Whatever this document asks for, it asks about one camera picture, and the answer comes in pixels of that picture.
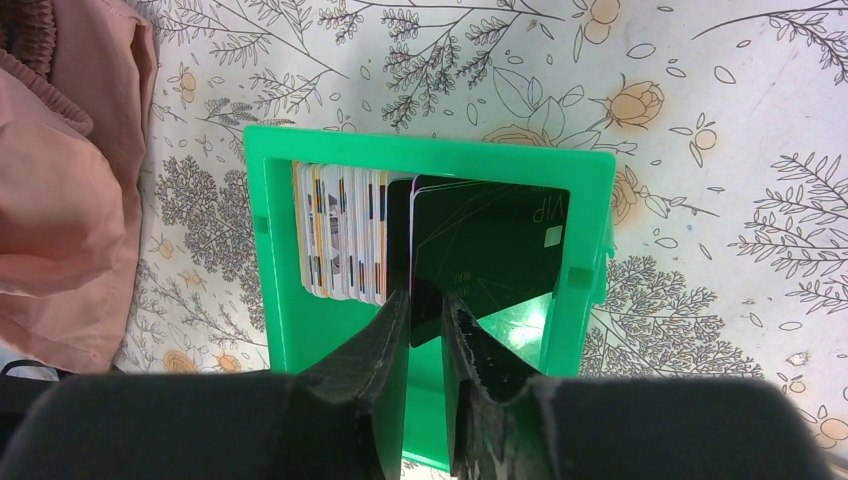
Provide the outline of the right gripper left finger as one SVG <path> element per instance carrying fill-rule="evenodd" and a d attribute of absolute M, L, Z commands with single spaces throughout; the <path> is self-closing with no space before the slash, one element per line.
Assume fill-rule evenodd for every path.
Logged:
<path fill-rule="evenodd" d="M 359 333 L 293 379 L 290 478 L 399 478 L 409 317 L 407 291 L 393 292 Z"/>

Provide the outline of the black credit card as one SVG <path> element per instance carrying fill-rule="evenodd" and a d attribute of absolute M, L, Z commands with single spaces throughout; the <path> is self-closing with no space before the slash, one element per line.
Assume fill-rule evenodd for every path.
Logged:
<path fill-rule="evenodd" d="M 414 182 L 410 214 L 411 344 L 440 335 L 445 297 L 482 318 L 553 291 L 570 193 L 521 184 Z"/>

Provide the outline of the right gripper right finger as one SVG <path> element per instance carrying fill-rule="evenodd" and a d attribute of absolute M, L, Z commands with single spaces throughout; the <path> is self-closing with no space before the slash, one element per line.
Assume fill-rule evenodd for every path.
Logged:
<path fill-rule="evenodd" d="M 548 479 L 538 371 L 489 334 L 456 295 L 443 299 L 442 358 L 450 473 L 459 479 Z"/>

